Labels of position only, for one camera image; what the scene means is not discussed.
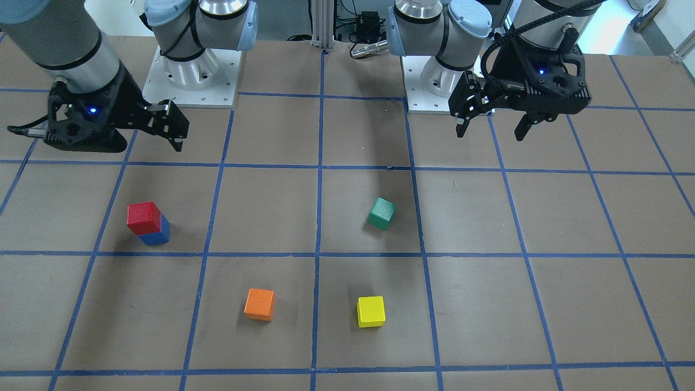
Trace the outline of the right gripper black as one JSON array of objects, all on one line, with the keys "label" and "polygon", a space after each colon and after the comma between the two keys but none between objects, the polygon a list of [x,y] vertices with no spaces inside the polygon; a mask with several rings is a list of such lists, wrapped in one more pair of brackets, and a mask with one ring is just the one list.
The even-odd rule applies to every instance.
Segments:
[{"label": "right gripper black", "polygon": [[66,82],[54,82],[41,137],[45,144],[69,152],[121,153],[128,142],[119,129],[139,129],[164,138],[180,153],[189,120],[171,99],[158,104],[144,99],[124,65],[112,81],[93,92],[71,92]]}]

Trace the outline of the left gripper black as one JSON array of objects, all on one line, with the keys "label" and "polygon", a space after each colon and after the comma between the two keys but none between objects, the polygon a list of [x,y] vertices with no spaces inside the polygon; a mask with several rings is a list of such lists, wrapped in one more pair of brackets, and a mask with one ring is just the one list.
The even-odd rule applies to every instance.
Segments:
[{"label": "left gripper black", "polygon": [[526,112],[514,129],[521,142],[533,126],[554,122],[558,114],[577,114],[592,100],[576,38],[561,39],[556,49],[499,38],[483,53],[481,70],[485,81],[463,72],[448,99],[459,138],[472,119],[494,107]]}]

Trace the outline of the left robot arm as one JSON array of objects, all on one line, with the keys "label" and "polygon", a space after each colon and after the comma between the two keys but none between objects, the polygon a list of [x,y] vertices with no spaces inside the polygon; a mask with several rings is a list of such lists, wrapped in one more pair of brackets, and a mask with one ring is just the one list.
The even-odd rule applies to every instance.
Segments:
[{"label": "left robot arm", "polygon": [[448,97],[459,138],[472,119],[496,108],[523,112],[514,135],[575,115],[592,100],[578,40],[600,1],[523,1],[506,33],[477,1],[396,1],[385,22],[392,55],[428,55],[461,72]]}]

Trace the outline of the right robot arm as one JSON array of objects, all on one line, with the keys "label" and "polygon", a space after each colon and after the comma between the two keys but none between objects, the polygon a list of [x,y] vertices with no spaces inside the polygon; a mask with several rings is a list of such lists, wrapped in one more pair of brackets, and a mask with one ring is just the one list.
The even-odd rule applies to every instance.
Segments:
[{"label": "right robot arm", "polygon": [[[161,74],[178,92],[223,78],[215,51],[254,48],[253,1],[145,1],[142,27],[158,42]],[[176,100],[146,97],[84,1],[3,1],[2,32],[52,78],[45,114],[11,134],[67,152],[121,153],[122,129],[166,140],[176,152],[189,120]]]}]

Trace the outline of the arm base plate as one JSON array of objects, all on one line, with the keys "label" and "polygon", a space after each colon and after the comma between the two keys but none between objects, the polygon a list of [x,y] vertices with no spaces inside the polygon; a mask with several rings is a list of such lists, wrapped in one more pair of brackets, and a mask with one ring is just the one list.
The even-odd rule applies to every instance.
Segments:
[{"label": "arm base plate", "polygon": [[206,49],[197,59],[176,62],[157,51],[142,95],[150,103],[169,99],[180,108],[233,109],[242,57],[239,51]]},{"label": "arm base plate", "polygon": [[427,55],[403,56],[401,62],[409,110],[448,115],[448,99],[462,73],[442,67]]}]

